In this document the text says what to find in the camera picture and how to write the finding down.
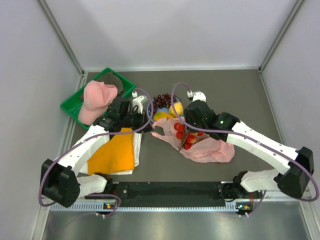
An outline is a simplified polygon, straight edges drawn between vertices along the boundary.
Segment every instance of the green basket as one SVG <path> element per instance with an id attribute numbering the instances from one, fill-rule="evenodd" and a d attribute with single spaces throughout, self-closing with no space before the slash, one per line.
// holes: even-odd
<path id="1" fill-rule="evenodd" d="M 122 97 L 129 98 L 132 94 L 132 91 L 136 87 L 131 81 L 126 79 L 125 77 L 121 76 L 119 73 L 113 71 L 111 68 L 106 68 L 102 72 L 100 72 L 97 76 L 95 76 L 92 80 L 97 80 L 100 78 L 103 74 L 106 74 L 108 72 L 113 72 L 115 75 L 117 75 L 123 84 L 123 90 L 124 93 Z M 83 128 L 86 130 L 89 129 L 90 126 L 84 125 L 78 120 L 78 115 L 80 112 L 80 109 L 82 107 L 82 101 L 80 99 L 80 96 L 84 93 L 85 86 L 80 88 L 75 94 L 73 94 L 71 97 L 69 97 L 67 100 L 65 100 L 63 103 L 61 103 L 60 107 L 69 114 L 77 123 L 79 123 Z"/>

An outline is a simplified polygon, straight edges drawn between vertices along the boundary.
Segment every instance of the baseball cap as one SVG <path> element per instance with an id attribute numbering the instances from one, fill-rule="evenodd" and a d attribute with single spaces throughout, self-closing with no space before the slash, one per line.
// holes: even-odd
<path id="1" fill-rule="evenodd" d="M 90 81 L 84 88 L 78 120 L 85 125 L 93 124 L 108 109 L 117 94 L 118 90 L 114 85 Z"/>

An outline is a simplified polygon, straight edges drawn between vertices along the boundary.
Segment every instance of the red tomato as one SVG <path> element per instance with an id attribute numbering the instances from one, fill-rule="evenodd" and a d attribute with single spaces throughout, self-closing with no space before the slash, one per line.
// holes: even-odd
<path id="1" fill-rule="evenodd" d="M 186 143 L 184 144 L 183 148 L 184 148 L 185 150 L 188 150 L 188 149 L 191 148 L 191 146 L 192 146 L 192 144 L 191 144 L 190 142 L 186 142 Z"/>
<path id="2" fill-rule="evenodd" d="M 182 125 L 182 124 L 179 123 L 179 122 L 176 122 L 176 123 L 174 124 L 174 126 L 173 126 L 174 129 L 178 131 L 178 126 L 179 126 L 179 125 Z"/>
<path id="3" fill-rule="evenodd" d="M 180 132 L 180 131 L 177 131 L 175 136 L 176 136 L 177 139 L 181 140 L 184 137 L 184 133 Z"/>
<path id="4" fill-rule="evenodd" d="M 191 133 L 188 134 L 186 141 L 190 144 L 194 144 L 197 141 L 197 137 Z"/>
<path id="5" fill-rule="evenodd" d="M 180 124 L 180 125 L 177 127 L 177 131 L 178 131 L 178 132 L 184 133 L 185 130 L 186 130 L 186 128 L 185 128 L 185 125 L 183 125 L 183 124 Z"/>

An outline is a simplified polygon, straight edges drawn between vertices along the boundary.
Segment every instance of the orange cloth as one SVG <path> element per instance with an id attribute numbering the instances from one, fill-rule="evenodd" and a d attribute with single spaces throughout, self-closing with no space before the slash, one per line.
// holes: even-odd
<path id="1" fill-rule="evenodd" d="M 130 132 L 122 128 L 121 132 Z M 135 169 L 134 134 L 115 135 L 87 161 L 88 174 L 112 174 Z"/>

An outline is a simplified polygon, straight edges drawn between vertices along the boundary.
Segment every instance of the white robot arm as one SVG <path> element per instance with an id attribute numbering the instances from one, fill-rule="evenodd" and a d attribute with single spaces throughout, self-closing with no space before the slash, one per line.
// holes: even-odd
<path id="1" fill-rule="evenodd" d="M 300 168 L 291 164 L 285 157 L 269 149 L 276 150 L 295 160 L 312 175 L 314 173 L 314 160 L 313 152 L 310 149 L 303 147 L 297 150 L 285 146 L 254 131 L 229 113 L 215 114 L 206 104 L 206 96 L 202 92 L 188 92 L 187 95 L 192 100 L 192 103 L 184 110 L 185 121 L 188 124 L 201 129 L 219 130 L 221 133 L 207 133 L 216 140 L 222 140 L 247 150 L 274 167 L 272 170 L 259 172 L 240 172 L 233 179 L 234 191 L 236 192 L 234 198 L 259 190 L 281 191 L 293 198 L 302 197 L 310 179 Z M 238 134 L 227 134 L 223 131 Z"/>
<path id="2" fill-rule="evenodd" d="M 60 159 L 55 168 L 50 171 L 46 183 L 44 185 L 42 194 L 64 207 L 71 206 L 77 198 L 81 198 L 93 193 L 101 193 L 105 190 L 107 179 L 101 174 L 93 174 L 90 176 L 76 176 L 79 173 L 88 172 L 87 161 L 93 154 L 105 143 L 110 140 L 109 135 L 96 136 L 99 134 L 108 133 L 109 130 L 119 132 L 121 127 L 133 127 L 135 129 L 141 127 L 146 121 L 147 117 L 143 111 L 143 103 L 147 101 L 145 95 L 136 96 L 132 100 L 132 109 L 130 116 L 127 116 L 128 105 L 122 103 L 129 102 L 124 98 L 116 98 L 112 103 L 112 111 L 118 106 L 118 113 L 123 111 L 123 115 L 113 114 L 109 112 L 107 116 L 101 116 L 95 123 L 90 126 L 86 134 L 78 140 L 75 145 L 82 143 L 69 154 Z M 151 131 L 151 127 L 147 126 L 143 131 Z M 136 138 L 141 139 L 142 133 L 138 133 Z M 44 172 L 49 168 L 53 161 L 46 160 L 41 169 L 41 179 Z"/>

